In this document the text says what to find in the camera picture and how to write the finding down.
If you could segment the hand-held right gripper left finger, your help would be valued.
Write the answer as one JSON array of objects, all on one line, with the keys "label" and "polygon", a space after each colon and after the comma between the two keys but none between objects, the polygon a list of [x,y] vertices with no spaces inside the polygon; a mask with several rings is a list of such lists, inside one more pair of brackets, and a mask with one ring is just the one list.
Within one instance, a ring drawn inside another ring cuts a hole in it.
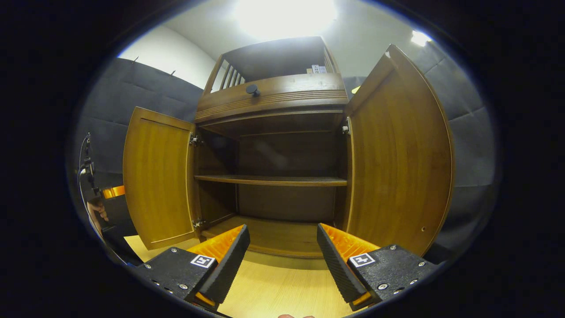
[{"label": "hand-held right gripper left finger", "polygon": [[137,278],[206,310],[226,299],[251,239],[246,224],[187,250],[170,247],[133,268]]}]

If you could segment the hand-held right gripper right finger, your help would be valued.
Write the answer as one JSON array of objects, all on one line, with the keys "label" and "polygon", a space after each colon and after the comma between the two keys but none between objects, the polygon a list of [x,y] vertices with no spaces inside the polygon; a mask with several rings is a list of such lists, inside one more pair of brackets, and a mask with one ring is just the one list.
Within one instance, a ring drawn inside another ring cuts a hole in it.
[{"label": "hand-held right gripper right finger", "polygon": [[400,297],[432,278],[437,265],[398,244],[377,247],[319,223],[316,232],[327,268],[351,310]]}]

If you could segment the wooden shoe cabinet door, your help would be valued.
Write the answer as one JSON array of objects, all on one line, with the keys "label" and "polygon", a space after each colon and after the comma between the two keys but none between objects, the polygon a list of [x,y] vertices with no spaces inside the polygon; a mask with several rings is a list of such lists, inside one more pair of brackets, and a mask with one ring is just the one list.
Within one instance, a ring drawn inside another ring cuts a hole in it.
[{"label": "wooden shoe cabinet door", "polygon": [[423,256],[449,212],[455,149],[447,114],[419,68],[389,45],[344,110],[343,230]]},{"label": "wooden shoe cabinet door", "polygon": [[195,238],[196,125],[136,107],[123,151],[123,183],[136,232],[148,250]]}]

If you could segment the black backdrop cloth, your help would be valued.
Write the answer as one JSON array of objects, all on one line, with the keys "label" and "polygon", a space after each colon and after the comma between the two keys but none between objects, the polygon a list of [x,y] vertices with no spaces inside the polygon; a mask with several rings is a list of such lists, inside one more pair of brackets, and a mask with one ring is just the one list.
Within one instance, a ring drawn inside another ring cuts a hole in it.
[{"label": "black backdrop cloth", "polygon": [[[438,94],[454,135],[454,197],[436,244],[459,251],[484,229],[494,211],[502,173],[500,129],[467,71],[437,44],[422,48],[415,64]],[[111,61],[87,92],[69,137],[65,165],[71,184],[76,185],[87,133],[94,147],[95,183],[118,185],[122,182],[126,121],[134,108],[192,121],[201,93],[196,85],[154,67],[123,58]]]}]

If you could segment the large ceiling light panel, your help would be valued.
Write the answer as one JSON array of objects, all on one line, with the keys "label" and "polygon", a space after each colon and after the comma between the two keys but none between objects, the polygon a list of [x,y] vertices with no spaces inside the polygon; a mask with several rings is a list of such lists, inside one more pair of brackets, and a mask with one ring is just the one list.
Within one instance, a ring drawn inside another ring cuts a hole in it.
[{"label": "large ceiling light panel", "polygon": [[317,36],[338,17],[334,0],[238,0],[240,30],[257,40]]}]

